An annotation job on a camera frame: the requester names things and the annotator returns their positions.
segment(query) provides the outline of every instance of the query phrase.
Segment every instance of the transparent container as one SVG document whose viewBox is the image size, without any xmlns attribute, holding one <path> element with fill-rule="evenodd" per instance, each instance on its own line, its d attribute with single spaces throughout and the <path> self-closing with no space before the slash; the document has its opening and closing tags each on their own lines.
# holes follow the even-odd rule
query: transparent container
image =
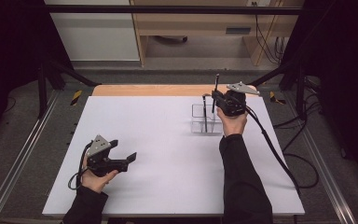
<svg viewBox="0 0 358 224">
<path fill-rule="evenodd" d="M 212 105 L 192 105 L 191 132 L 192 133 L 222 133 L 222 120 L 216 115 L 216 107 L 212 113 Z"/>
</svg>

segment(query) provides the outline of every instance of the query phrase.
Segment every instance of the yellow and black tape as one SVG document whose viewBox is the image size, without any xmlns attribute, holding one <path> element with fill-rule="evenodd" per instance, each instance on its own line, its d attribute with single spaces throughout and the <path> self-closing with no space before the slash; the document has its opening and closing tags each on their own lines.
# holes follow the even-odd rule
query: yellow and black tape
<svg viewBox="0 0 358 224">
<path fill-rule="evenodd" d="M 273 103 L 278 103 L 281 105 L 286 105 L 286 101 L 285 100 L 277 100 L 277 98 L 275 98 L 275 93 L 273 91 L 269 92 L 269 100 Z"/>
<path fill-rule="evenodd" d="M 81 95 L 81 91 L 76 91 L 74 98 L 72 99 L 71 105 L 76 105 L 77 101 L 79 100 Z"/>
</svg>

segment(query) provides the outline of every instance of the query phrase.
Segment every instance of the horizontal black bar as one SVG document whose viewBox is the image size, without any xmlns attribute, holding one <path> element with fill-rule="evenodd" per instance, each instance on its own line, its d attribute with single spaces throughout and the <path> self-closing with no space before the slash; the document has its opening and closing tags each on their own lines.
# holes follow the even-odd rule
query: horizontal black bar
<svg viewBox="0 0 358 224">
<path fill-rule="evenodd" d="M 88 6 L 46 5 L 24 6 L 32 11 L 50 13 L 162 13 L 162 14 L 244 14 L 244 15 L 301 15 L 323 12 L 302 7 L 193 7 L 193 6 Z"/>
</svg>

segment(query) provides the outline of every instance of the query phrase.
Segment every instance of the hand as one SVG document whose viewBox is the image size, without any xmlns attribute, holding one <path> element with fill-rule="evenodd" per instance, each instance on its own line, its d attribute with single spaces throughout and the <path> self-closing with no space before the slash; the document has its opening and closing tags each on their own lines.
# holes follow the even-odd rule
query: hand
<svg viewBox="0 0 358 224">
<path fill-rule="evenodd" d="M 87 157 L 83 160 L 83 167 L 87 166 Z M 95 175 L 92 171 L 87 170 L 82 175 L 82 185 L 86 188 L 89 188 L 97 193 L 101 193 L 103 191 L 103 188 L 105 185 L 109 184 L 109 181 L 111 181 L 116 175 L 118 174 L 117 170 L 114 170 L 110 172 L 109 174 L 98 177 Z"/>
<path fill-rule="evenodd" d="M 245 114 L 238 115 L 237 117 L 228 117 L 223 113 L 223 110 L 217 107 L 217 116 L 223 122 L 223 132 L 225 133 L 225 137 L 229 137 L 232 134 L 239 133 L 243 134 L 245 130 L 245 125 L 247 122 L 248 112 Z"/>
</svg>

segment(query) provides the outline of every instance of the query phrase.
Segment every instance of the metal track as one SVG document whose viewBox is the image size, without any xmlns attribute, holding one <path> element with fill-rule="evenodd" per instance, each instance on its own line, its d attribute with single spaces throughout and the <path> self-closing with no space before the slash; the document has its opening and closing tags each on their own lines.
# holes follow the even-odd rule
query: metal track
<svg viewBox="0 0 358 224">
<path fill-rule="evenodd" d="M 8 196 L 10 195 L 11 191 L 13 190 L 23 167 L 25 166 L 26 162 L 28 161 L 29 156 L 31 155 L 36 142 L 42 133 L 45 125 L 51 115 L 51 112 L 54 106 L 57 103 L 57 99 L 60 96 L 60 91 L 53 91 L 50 99 L 48 100 L 48 109 L 45 115 L 38 119 L 36 124 L 34 125 L 30 135 L 28 136 L 27 140 L 25 141 L 22 149 L 19 153 L 19 156 L 14 161 L 10 171 L 7 173 L 7 177 L 5 178 L 1 188 L 0 188 L 0 213 L 2 208 L 4 207 Z"/>
<path fill-rule="evenodd" d="M 287 99 L 287 102 L 289 103 L 292 112 L 296 115 L 294 105 L 295 100 L 291 95 L 286 94 L 285 92 L 283 94 L 285 96 L 285 99 Z M 304 128 L 303 131 L 303 139 L 305 144 L 308 146 L 312 161 L 319 172 L 322 183 L 324 184 L 324 188 L 330 198 L 331 203 L 333 204 L 334 209 L 336 210 L 339 220 L 343 224 L 355 224 L 356 221 L 351 212 L 351 209 L 348 207 L 347 202 L 345 201 L 345 198 L 342 195 L 335 178 L 327 167 L 319 151 L 319 148 L 316 146 L 316 143 L 313 140 L 312 135 L 310 134 L 310 130 L 307 128 L 307 126 Z"/>
</svg>

